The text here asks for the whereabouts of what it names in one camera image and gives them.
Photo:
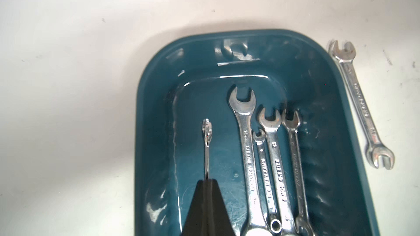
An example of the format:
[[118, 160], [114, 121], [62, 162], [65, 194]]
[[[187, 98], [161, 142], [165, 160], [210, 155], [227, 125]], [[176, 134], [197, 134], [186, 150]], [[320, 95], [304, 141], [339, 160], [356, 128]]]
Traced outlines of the small silver wrench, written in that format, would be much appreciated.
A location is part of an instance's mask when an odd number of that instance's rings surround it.
[[380, 139], [354, 69], [353, 61], [356, 57], [354, 45], [351, 42], [346, 42], [343, 48], [340, 48], [338, 41], [332, 40], [329, 44], [328, 52], [338, 63], [362, 125], [367, 140], [365, 156], [368, 163], [376, 169], [380, 167], [384, 167], [387, 170], [393, 169], [395, 164], [394, 153]]

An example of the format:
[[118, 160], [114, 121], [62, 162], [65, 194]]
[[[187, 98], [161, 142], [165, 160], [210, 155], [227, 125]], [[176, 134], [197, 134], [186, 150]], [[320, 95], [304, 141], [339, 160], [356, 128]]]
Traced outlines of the teal plastic storage box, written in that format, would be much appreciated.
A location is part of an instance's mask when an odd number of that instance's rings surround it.
[[136, 118], [137, 236], [380, 233], [342, 76], [300, 33], [169, 44]]

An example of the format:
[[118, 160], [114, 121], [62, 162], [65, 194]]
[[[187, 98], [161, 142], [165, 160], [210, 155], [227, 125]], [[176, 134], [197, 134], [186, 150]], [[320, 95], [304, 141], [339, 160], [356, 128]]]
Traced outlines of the short silver wrench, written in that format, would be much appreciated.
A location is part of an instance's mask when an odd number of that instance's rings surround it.
[[278, 219], [275, 194], [271, 185], [268, 160], [265, 151], [266, 134], [264, 130], [260, 129], [259, 134], [253, 132], [253, 140], [257, 145], [261, 176], [264, 184], [265, 198], [268, 210], [267, 223], [273, 234], [279, 234], [282, 230], [282, 224]]

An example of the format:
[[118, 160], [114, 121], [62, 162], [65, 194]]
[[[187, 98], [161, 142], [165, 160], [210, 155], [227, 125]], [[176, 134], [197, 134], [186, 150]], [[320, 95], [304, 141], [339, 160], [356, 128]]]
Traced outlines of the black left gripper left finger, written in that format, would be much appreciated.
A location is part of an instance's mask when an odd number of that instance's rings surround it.
[[182, 236], [205, 235], [205, 191], [204, 181], [197, 182], [188, 215], [181, 233]]

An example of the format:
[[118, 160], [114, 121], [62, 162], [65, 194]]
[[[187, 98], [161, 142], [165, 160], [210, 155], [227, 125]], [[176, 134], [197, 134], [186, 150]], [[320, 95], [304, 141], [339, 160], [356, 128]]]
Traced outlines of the large silver wrench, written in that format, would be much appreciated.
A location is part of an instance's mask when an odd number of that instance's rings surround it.
[[229, 96], [229, 106], [233, 110], [240, 132], [240, 142], [247, 195], [247, 219], [242, 229], [243, 236], [270, 236], [271, 231], [264, 218], [259, 194], [256, 160], [254, 156], [251, 120], [256, 108], [256, 97], [250, 90], [249, 100], [237, 98], [238, 87]]

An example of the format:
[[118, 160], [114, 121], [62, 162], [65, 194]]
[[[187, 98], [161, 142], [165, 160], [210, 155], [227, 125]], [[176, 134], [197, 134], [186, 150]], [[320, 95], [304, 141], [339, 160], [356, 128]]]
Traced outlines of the medium silver wrench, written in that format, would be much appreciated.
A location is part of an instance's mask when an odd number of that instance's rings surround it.
[[276, 109], [273, 120], [265, 116], [266, 108], [262, 107], [258, 114], [258, 122], [262, 126], [268, 143], [269, 157], [271, 161], [273, 181], [276, 191], [278, 208], [282, 224], [282, 236], [297, 236], [294, 216], [291, 208], [287, 182], [285, 180], [283, 161], [278, 138], [278, 129], [282, 125], [280, 112]]

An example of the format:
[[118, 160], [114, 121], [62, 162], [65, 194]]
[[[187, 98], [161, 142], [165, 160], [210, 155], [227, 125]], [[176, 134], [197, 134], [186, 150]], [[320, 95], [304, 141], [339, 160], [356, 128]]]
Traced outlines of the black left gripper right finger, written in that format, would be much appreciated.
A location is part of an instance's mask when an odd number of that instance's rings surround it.
[[228, 212], [215, 179], [206, 180], [207, 236], [234, 236]]

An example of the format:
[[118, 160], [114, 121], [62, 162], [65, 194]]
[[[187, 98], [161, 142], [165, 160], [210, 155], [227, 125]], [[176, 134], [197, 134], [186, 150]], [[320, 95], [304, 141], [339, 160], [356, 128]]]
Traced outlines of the silver combination wrench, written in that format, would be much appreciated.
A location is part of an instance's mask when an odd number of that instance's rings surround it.
[[210, 142], [212, 140], [212, 124], [209, 119], [204, 119], [202, 122], [202, 134], [205, 145], [204, 167], [205, 167], [205, 180], [208, 179], [210, 167]]

